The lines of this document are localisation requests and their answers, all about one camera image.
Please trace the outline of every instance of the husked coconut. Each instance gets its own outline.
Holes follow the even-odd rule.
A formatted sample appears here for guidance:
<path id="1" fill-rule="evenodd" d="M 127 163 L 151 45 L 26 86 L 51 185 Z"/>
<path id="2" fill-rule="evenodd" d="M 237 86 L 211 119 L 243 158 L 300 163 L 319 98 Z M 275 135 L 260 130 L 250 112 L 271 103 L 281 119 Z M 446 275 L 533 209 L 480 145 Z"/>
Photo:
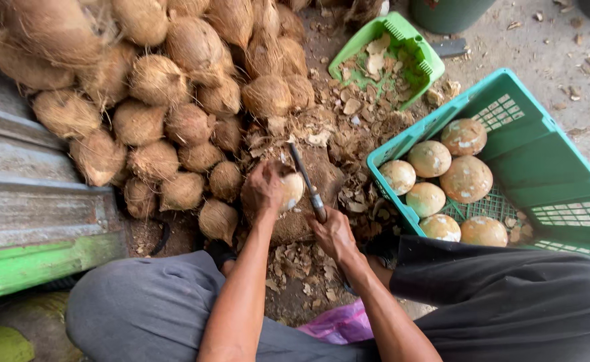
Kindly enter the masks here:
<path id="1" fill-rule="evenodd" d="M 69 154 L 78 170 L 92 186 L 105 186 L 125 164 L 125 146 L 109 132 L 97 128 L 89 135 L 69 143 Z"/>
<path id="2" fill-rule="evenodd" d="M 167 106 L 148 106 L 130 98 L 116 109 L 112 125 L 116 138 L 127 145 L 146 145 L 163 136 Z"/>
<path id="3" fill-rule="evenodd" d="M 196 209 L 203 198 L 205 179 L 198 173 L 177 172 L 161 183 L 161 211 Z"/>
<path id="4" fill-rule="evenodd" d="M 472 203 L 484 198 L 492 188 L 492 172 L 483 161 L 474 156 L 460 156 L 440 176 L 445 194 L 461 203 Z"/>
<path id="5" fill-rule="evenodd" d="M 47 90 L 73 84 L 73 70 L 54 66 L 13 43 L 7 29 L 0 29 L 0 70 L 27 87 Z"/>
<path id="6" fill-rule="evenodd" d="M 160 140 L 130 151 L 127 166 L 141 180 L 159 182 L 173 176 L 178 170 L 179 162 L 174 146 Z"/>
<path id="7" fill-rule="evenodd" d="M 460 226 L 460 242 L 484 246 L 507 246 L 507 230 L 498 220 L 490 217 L 472 217 Z"/>
<path id="8" fill-rule="evenodd" d="M 407 206 L 412 208 L 419 218 L 426 218 L 440 211 L 446 201 L 445 193 L 438 186 L 420 182 L 413 185 L 406 194 Z"/>
<path id="9" fill-rule="evenodd" d="M 208 142 L 215 121 L 215 116 L 208 116 L 196 105 L 181 103 L 170 110 L 165 123 L 165 132 L 174 142 L 192 147 Z"/>
<path id="10" fill-rule="evenodd" d="M 100 127 L 98 108 L 73 89 L 40 92 L 33 112 L 49 131 L 62 138 L 89 135 Z"/>
<path id="11" fill-rule="evenodd" d="M 420 222 L 428 238 L 446 242 L 460 242 L 460 227 L 456 220 L 444 214 L 434 214 Z"/>
<path id="12" fill-rule="evenodd" d="M 420 177 L 438 177 L 451 166 L 451 154 L 444 144 L 437 141 L 424 141 L 409 151 L 407 161 Z"/>
<path id="13" fill-rule="evenodd" d="M 404 195 L 412 189 L 415 184 L 415 170 L 409 162 L 401 160 L 388 161 L 379 169 L 386 183 L 398 195 Z"/>
<path id="14" fill-rule="evenodd" d="M 487 131 L 477 120 L 459 119 L 449 123 L 442 130 L 440 141 L 454 156 L 472 156 L 485 147 Z"/>

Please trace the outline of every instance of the green plastic basket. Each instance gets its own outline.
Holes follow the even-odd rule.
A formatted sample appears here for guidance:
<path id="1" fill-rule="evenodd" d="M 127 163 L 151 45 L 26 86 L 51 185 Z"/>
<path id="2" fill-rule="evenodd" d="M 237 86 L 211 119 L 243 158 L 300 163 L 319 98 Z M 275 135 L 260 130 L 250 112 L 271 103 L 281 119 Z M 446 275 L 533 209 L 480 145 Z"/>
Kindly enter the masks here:
<path id="1" fill-rule="evenodd" d="M 387 16 L 378 17 L 364 25 L 349 41 L 342 50 L 337 54 L 335 59 L 328 66 L 328 72 L 331 76 L 339 80 L 343 85 L 354 83 L 361 89 L 365 89 L 368 84 L 377 89 L 377 97 L 382 94 L 382 87 L 386 83 L 393 83 L 394 80 L 384 76 L 379 82 L 365 77 L 362 71 L 351 70 L 350 79 L 342 79 L 342 70 L 340 63 L 348 58 L 358 54 L 358 63 L 364 65 L 366 53 L 360 52 L 363 46 L 368 45 L 371 41 L 382 37 L 384 31 L 388 31 L 391 36 L 391 45 L 387 49 L 385 57 L 398 57 L 398 51 L 402 48 L 408 54 L 405 62 L 410 63 L 405 66 L 402 77 L 409 82 L 411 89 L 414 90 L 411 98 L 402 104 L 400 111 L 411 106 L 429 87 L 440 78 L 445 72 L 445 64 L 440 60 L 436 51 L 427 43 L 420 33 L 405 20 L 398 12 L 390 12 Z"/>
<path id="2" fill-rule="evenodd" d="M 532 244 L 521 247 L 590 255 L 590 164 L 508 69 L 495 71 L 368 156 L 381 194 L 403 216 L 404 232 L 425 236 L 419 217 L 404 197 L 395 195 L 378 167 L 403 158 L 414 144 L 461 118 L 479 120 L 487 129 L 487 145 L 477 157 L 492 170 L 494 187 L 475 203 L 448 199 L 441 213 L 460 223 L 475 215 L 502 221 L 521 210 L 534 228 Z"/>

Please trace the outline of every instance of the gray pants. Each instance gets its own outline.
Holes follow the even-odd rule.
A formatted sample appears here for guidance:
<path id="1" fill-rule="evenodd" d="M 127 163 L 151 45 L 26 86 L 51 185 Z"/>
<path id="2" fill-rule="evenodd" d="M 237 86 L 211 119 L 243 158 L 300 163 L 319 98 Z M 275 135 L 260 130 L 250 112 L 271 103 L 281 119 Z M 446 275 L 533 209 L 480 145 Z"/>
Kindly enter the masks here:
<path id="1" fill-rule="evenodd" d="M 67 333 L 97 362 L 194 361 L 224 281 L 202 251 L 114 261 L 71 292 Z M 390 287 L 440 306 L 416 324 L 445 362 L 590 362 L 588 257 L 406 236 Z M 373 340 L 329 345 L 264 318 L 257 360 L 378 361 L 379 355 Z"/>

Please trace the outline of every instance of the coconut shell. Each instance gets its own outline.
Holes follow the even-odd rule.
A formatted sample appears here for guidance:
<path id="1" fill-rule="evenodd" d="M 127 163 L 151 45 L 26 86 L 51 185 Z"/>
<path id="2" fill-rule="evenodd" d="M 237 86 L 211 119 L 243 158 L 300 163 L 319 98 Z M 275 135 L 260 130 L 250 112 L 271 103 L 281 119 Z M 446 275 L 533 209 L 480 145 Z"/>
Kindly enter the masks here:
<path id="1" fill-rule="evenodd" d="M 298 42 L 288 37 L 279 37 L 279 46 L 283 52 L 283 75 L 299 74 L 306 76 L 306 54 Z"/>
<path id="2" fill-rule="evenodd" d="M 220 200 L 235 201 L 242 185 L 242 173 L 234 162 L 219 162 L 210 173 L 210 191 Z"/>
<path id="3" fill-rule="evenodd" d="M 92 186 L 105 186 L 125 164 L 125 146 L 103 128 L 69 143 L 69 154 Z"/>
<path id="4" fill-rule="evenodd" d="M 110 108 L 127 97 L 127 77 L 136 48 L 127 41 L 113 45 L 94 66 L 78 70 L 82 89 L 100 108 Z"/>
<path id="5" fill-rule="evenodd" d="M 130 98 L 116 109 L 112 125 L 116 138 L 127 145 L 146 145 L 163 136 L 167 106 L 148 106 Z"/>
<path id="6" fill-rule="evenodd" d="M 258 118 L 285 116 L 292 105 L 288 85 L 276 75 L 264 75 L 243 87 L 242 100 Z"/>
<path id="7" fill-rule="evenodd" d="M 100 112 L 73 89 L 40 92 L 33 101 L 33 112 L 49 131 L 62 138 L 89 135 L 100 127 Z"/>
<path id="8" fill-rule="evenodd" d="M 199 229 L 203 235 L 208 239 L 224 240 L 230 246 L 238 222 L 235 209 L 213 198 L 205 202 L 199 214 Z"/>
<path id="9" fill-rule="evenodd" d="M 170 58 L 145 55 L 134 63 L 129 94 L 151 106 L 170 106 L 192 98 L 192 86 Z"/>
<path id="10" fill-rule="evenodd" d="M 215 121 L 215 116 L 208 116 L 194 104 L 181 103 L 170 110 L 165 123 L 165 131 L 174 142 L 193 147 L 208 142 Z"/>
<path id="11" fill-rule="evenodd" d="M 127 166 L 141 180 L 159 182 L 174 176 L 179 162 L 174 146 L 161 140 L 130 151 Z"/>
<path id="12" fill-rule="evenodd" d="M 0 29 L 0 70 L 27 87 L 60 89 L 73 84 L 71 69 L 57 67 L 13 44 L 7 29 Z"/>
<path id="13" fill-rule="evenodd" d="M 161 184 L 161 211 L 196 209 L 203 198 L 205 179 L 198 173 L 178 172 Z"/>
<path id="14" fill-rule="evenodd" d="M 125 185 L 124 194 L 127 211 L 132 217 L 144 219 L 154 215 L 158 207 L 155 184 L 148 184 L 139 178 L 132 177 Z"/>
<path id="15" fill-rule="evenodd" d="M 178 159 L 188 171 L 205 172 L 218 162 L 225 160 L 225 156 L 220 149 L 208 142 L 194 147 L 179 148 Z"/>

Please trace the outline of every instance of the brown coconut skin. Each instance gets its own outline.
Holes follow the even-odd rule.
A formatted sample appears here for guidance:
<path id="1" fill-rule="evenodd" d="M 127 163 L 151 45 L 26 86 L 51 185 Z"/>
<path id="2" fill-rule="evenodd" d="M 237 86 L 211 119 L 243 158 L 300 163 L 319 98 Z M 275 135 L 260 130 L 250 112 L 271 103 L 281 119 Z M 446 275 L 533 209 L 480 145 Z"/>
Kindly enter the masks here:
<path id="1" fill-rule="evenodd" d="M 49 131 L 62 138 L 86 136 L 100 127 L 100 112 L 73 89 L 40 92 L 33 112 Z"/>
<path id="2" fill-rule="evenodd" d="M 130 98 L 116 109 L 112 125 L 116 138 L 127 145 L 147 145 L 163 136 L 167 106 L 148 106 Z"/>
<path id="3" fill-rule="evenodd" d="M 155 184 L 148 184 L 137 177 L 132 177 L 125 184 L 124 194 L 127 211 L 134 218 L 149 218 L 158 208 Z"/>
<path id="4" fill-rule="evenodd" d="M 178 172 L 161 183 L 161 211 L 196 209 L 203 197 L 205 179 L 198 173 Z"/>
<path id="5" fill-rule="evenodd" d="M 179 162 L 174 146 L 161 140 L 130 151 L 127 166 L 141 180 L 159 182 L 174 176 Z"/>

